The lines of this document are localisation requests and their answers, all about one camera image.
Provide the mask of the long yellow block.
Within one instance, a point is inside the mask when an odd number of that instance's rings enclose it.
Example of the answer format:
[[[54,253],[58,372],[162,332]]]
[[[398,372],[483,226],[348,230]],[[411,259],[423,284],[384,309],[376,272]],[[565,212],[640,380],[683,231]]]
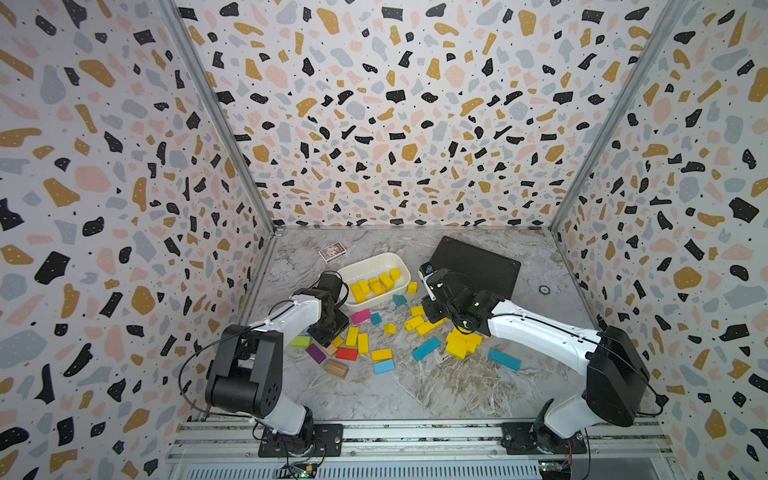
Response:
[[[361,304],[361,303],[364,303],[366,301],[366,296],[362,292],[359,284],[357,284],[357,283],[351,284],[350,285],[350,290],[351,290],[352,295],[353,295],[353,297],[355,299],[355,302],[357,304]]]

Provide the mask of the magenta block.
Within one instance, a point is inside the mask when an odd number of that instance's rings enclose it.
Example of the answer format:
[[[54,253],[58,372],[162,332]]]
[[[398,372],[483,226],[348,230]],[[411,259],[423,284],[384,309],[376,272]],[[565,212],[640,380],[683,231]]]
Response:
[[[359,325],[360,323],[371,318],[371,312],[369,309],[364,309],[356,312],[350,316],[350,320],[353,325]]]

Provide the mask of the long yellow block diagonal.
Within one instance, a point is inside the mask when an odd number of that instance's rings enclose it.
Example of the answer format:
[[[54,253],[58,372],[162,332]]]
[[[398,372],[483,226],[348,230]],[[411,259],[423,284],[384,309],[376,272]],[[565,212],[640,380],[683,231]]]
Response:
[[[424,322],[417,327],[416,332],[418,333],[419,336],[424,337],[429,333],[433,332],[435,329],[442,326],[445,323],[445,321],[446,319],[442,319],[436,323]]]

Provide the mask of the small playing card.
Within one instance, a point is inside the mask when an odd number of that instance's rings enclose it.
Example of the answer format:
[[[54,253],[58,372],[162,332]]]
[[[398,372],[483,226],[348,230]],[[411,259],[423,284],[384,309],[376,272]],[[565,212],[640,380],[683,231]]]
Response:
[[[329,263],[330,261],[345,255],[347,249],[341,242],[334,242],[321,248],[318,253],[324,262]]]

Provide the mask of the white plastic bin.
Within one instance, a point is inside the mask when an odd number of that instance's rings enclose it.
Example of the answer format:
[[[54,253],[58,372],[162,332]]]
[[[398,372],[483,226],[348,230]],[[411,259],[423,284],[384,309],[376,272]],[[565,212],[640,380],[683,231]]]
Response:
[[[392,268],[398,268],[401,277],[393,281],[389,275]],[[411,274],[401,257],[395,253],[382,253],[351,265],[342,267],[339,273],[344,282],[350,287],[357,283],[366,301],[357,304],[350,293],[344,306],[352,313],[364,309],[372,309],[393,299],[395,295],[404,295],[408,284],[411,282]]]

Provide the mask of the black hard case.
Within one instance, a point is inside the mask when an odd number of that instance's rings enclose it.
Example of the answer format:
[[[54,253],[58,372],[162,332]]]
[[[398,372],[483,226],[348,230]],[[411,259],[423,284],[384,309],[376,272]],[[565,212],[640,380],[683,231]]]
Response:
[[[448,269],[469,277],[477,290],[511,299],[521,263],[449,236],[443,236],[429,259],[434,270]]]

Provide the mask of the yellow block pile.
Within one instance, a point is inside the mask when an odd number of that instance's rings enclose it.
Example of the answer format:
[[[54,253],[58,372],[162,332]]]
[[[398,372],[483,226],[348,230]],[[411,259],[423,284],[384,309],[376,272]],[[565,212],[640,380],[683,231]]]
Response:
[[[483,339],[479,334],[465,334],[454,329],[446,337],[445,353],[455,358],[465,359],[467,355],[476,352],[482,341]]]

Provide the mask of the yellow upright block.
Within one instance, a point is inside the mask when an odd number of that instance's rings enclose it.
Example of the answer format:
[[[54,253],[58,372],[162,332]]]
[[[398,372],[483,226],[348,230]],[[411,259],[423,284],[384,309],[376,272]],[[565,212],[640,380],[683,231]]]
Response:
[[[370,353],[369,335],[367,333],[358,335],[357,350],[360,355],[368,355]]]

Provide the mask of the long teal block centre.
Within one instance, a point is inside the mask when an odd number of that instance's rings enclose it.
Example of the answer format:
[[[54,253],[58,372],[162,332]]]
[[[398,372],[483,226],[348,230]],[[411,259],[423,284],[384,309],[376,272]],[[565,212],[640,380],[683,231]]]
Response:
[[[412,356],[416,361],[424,360],[428,355],[438,350],[441,346],[441,342],[438,338],[431,338],[424,344],[420,345],[412,352]]]

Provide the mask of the long teal block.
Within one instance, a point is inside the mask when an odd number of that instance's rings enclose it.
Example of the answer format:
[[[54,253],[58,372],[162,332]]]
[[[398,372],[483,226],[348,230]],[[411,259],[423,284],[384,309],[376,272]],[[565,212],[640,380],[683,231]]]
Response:
[[[424,360],[428,355],[438,350],[441,346],[441,342],[438,338],[431,338],[424,344],[420,345],[412,352],[412,356],[416,361]]]
[[[513,371],[519,371],[521,368],[521,361],[519,359],[496,349],[489,351],[488,359]]]

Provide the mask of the red block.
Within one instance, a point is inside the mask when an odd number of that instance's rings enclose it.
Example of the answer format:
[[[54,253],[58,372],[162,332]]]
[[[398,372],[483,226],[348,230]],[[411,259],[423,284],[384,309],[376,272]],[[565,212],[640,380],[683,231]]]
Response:
[[[356,361],[359,352],[353,348],[340,347],[336,351],[336,358],[345,361]]]

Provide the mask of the yellow flat block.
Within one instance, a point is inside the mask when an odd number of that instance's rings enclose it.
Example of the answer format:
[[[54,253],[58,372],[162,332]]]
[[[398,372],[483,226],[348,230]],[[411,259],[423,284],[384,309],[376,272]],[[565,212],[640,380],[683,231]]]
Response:
[[[374,350],[371,352],[371,360],[374,363],[389,361],[393,358],[391,349]]]

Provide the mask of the long teal block right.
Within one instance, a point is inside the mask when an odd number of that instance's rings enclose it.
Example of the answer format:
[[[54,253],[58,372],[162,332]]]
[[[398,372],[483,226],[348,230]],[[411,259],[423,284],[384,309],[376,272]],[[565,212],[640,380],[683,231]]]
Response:
[[[521,361],[519,359],[496,349],[489,351],[488,359],[513,371],[519,371],[521,368]]]

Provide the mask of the light blue block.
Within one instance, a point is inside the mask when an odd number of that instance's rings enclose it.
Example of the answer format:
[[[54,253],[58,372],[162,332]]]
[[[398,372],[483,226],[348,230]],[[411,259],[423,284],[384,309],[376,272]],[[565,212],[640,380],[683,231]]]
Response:
[[[374,373],[381,375],[395,370],[395,364],[392,359],[376,362],[374,364]]]

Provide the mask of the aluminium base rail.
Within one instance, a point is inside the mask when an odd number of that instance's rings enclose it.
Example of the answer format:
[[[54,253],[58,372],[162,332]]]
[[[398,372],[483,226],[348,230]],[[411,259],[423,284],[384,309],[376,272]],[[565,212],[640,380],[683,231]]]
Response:
[[[330,420],[289,454],[248,422],[186,422],[164,479],[681,479],[657,422],[598,424],[553,454],[511,450],[515,421]]]

